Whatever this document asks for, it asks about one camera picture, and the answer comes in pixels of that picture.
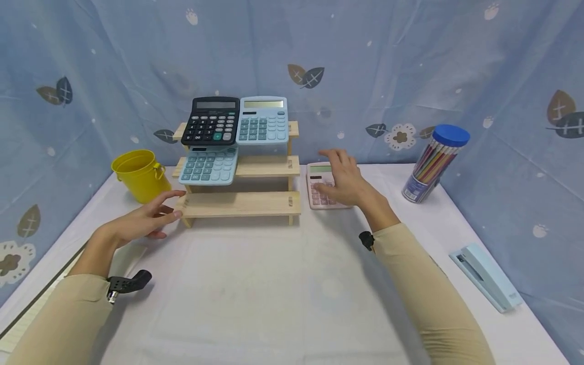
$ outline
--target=table surface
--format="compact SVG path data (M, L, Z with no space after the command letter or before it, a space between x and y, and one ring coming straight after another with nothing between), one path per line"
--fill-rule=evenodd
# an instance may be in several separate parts
M497 364L567 364L527 305L500 314L451 261L450 252L482 242L441 186L424 204L401 196L412 168L361 171L457 288ZM166 227L164 242L137 242L118 254L119 270L135 264L153 279L119 298L96 363L426 363L391 279L357 237L369 230L362 213L311 210L305 166L296 187L303 210L292 227L287 217L198 219L190 230ZM78 251L86 232L137 206L111 176L1 308L0 325Z

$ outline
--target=fabric backdrop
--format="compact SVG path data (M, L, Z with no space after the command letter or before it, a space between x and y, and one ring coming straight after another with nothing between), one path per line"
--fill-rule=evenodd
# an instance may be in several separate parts
M326 147L413 162L433 126L467 128L443 183L584 364L583 15L580 0L3 1L0 304L114 157L176 163L192 98L281 95L302 163Z

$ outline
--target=black calculator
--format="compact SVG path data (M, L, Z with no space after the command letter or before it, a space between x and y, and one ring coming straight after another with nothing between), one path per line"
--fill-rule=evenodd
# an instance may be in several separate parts
M239 99L227 96L194 98L180 142L186 146L225 146L235 143Z

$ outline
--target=flower pattern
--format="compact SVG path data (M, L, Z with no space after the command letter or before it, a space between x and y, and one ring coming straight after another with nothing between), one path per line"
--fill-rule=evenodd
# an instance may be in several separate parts
M18 246L15 241L0 244L0 288L14 284L30 270L30 261L36 256L32 244Z
M399 151L402 148L410 149L416 144L416 128L410 123L406 124L396 124L385 135L385 143L387 143L390 148Z

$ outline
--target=yellow bucket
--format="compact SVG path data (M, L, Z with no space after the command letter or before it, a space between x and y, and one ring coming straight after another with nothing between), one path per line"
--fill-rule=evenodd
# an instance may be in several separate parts
M130 151L112 162L112 170L123 182L134 198L146 204L162 192L171 189L164 172L165 167L156 161L149 150Z

